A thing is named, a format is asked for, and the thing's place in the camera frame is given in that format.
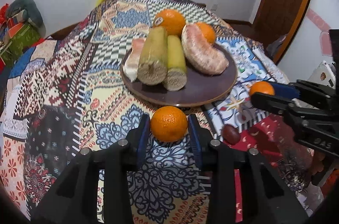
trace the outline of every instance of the plate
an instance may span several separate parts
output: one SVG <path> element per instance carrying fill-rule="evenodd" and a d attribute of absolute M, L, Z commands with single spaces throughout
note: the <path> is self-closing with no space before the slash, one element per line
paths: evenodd
<path fill-rule="evenodd" d="M 187 60 L 187 83 L 179 91 L 167 91 L 162 84 L 145 85 L 138 79 L 131 82 L 124 74 L 122 67 L 131 53 L 130 49 L 123 58 L 120 66 L 122 80 L 126 87 L 139 99 L 176 107 L 193 107 L 208 104 L 224 98 L 232 90 L 237 79 L 237 67 L 232 56 L 220 45 L 214 47 L 222 51 L 229 62 L 229 66 L 220 75 L 204 75 L 197 71 Z"/>

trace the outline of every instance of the patchwork tablecloth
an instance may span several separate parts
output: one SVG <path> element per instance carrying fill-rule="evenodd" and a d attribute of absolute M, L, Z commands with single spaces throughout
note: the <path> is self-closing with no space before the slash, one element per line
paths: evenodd
<path fill-rule="evenodd" d="M 251 84 L 259 80 L 287 83 L 260 43 L 189 0 L 107 0 L 63 41 L 47 39 L 29 49 L 8 80 L 1 116 L 0 173 L 11 198 L 28 218 L 81 148 L 108 148 L 137 127 L 143 113 L 152 116 L 159 108 L 131 94 L 119 67 L 132 39 L 147 36 L 155 15 L 165 8 L 178 10 L 187 22 L 212 25 L 217 42 L 233 55 L 238 67 L 231 92 L 236 102 L 227 97 L 182 110 L 195 113 L 216 139 L 223 140 L 221 128 L 231 123 L 242 135 L 235 148 L 257 147 L 272 162 L 282 158 L 274 138 L 281 129 L 279 117 L 267 117 L 267 112 L 253 108 L 248 95 Z M 103 180 L 102 170 L 97 199 L 100 221 Z M 211 178 L 196 168 L 188 136 L 168 145 L 151 135 L 145 164 L 128 175 L 128 185 L 135 223 L 206 221 Z M 237 220 L 241 220 L 237 198 Z"/>

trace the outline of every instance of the tangerine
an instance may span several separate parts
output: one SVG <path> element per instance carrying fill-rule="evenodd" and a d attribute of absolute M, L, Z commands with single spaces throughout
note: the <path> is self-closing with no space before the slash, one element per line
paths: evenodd
<path fill-rule="evenodd" d="M 203 22 L 197 22 L 196 24 L 198 25 L 206 40 L 213 45 L 216 39 L 213 27 Z"/>
<path fill-rule="evenodd" d="M 250 96 L 252 96 L 255 92 L 260 92 L 260 93 L 264 93 L 267 95 L 275 94 L 273 86 L 269 82 L 266 82 L 266 81 L 258 81 L 254 83 L 250 89 L 250 93 L 249 93 Z"/>
<path fill-rule="evenodd" d="M 188 127 L 186 115 L 174 106 L 159 108 L 150 120 L 150 129 L 156 139 L 171 143 L 181 139 Z"/>
<path fill-rule="evenodd" d="M 162 26 L 167 30 L 168 35 L 181 37 L 182 29 L 186 25 L 186 20 L 181 13 L 174 9 L 164 9 L 159 12 L 153 22 L 153 26 Z"/>

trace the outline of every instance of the screw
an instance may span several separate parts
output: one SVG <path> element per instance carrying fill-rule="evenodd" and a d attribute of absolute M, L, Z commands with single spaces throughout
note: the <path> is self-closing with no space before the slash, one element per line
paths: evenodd
<path fill-rule="evenodd" d="M 90 152 L 90 148 L 88 148 L 88 147 L 84 147 L 84 148 L 82 148 L 81 150 L 80 150 L 80 154 L 81 155 L 86 155 L 86 154 L 88 154 Z"/>
<path fill-rule="evenodd" d="M 218 145 L 220 145 L 220 141 L 213 139 L 213 140 L 210 141 L 210 144 L 213 145 L 214 147 L 217 147 Z"/>
<path fill-rule="evenodd" d="M 258 155 L 259 151 L 256 148 L 252 147 L 249 149 L 249 153 L 252 155 Z"/>
<path fill-rule="evenodd" d="M 127 144 L 128 144 L 128 141 L 126 139 L 121 139 L 121 140 L 118 141 L 118 145 L 120 145 L 122 147 L 127 145 Z"/>

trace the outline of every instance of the door frame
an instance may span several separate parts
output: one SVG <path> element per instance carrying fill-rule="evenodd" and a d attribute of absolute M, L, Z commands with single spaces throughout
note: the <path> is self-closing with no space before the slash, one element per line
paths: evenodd
<path fill-rule="evenodd" d="M 253 24 L 252 24 L 252 28 L 255 29 L 256 25 L 258 24 L 261 12 L 262 12 L 262 8 L 264 6 L 264 2 L 265 0 L 261 0 L 260 1 L 260 5 L 258 7 L 258 11 L 257 14 L 254 18 Z M 278 64 L 279 61 L 282 59 L 282 57 L 284 56 L 285 52 L 287 51 L 289 45 L 292 43 L 292 40 L 294 39 L 295 35 L 297 34 L 297 31 L 301 25 L 301 22 L 304 19 L 304 16 L 306 14 L 306 11 L 308 9 L 308 5 L 310 3 L 310 0 L 302 0 L 301 1 L 301 5 L 300 8 L 298 10 L 297 16 L 295 18 L 295 20 L 292 23 L 292 26 L 288 32 L 288 34 L 285 37 L 284 42 L 282 43 L 281 47 L 279 48 L 279 50 L 277 51 L 277 53 L 275 54 L 274 58 L 273 58 L 273 62 L 275 64 Z"/>

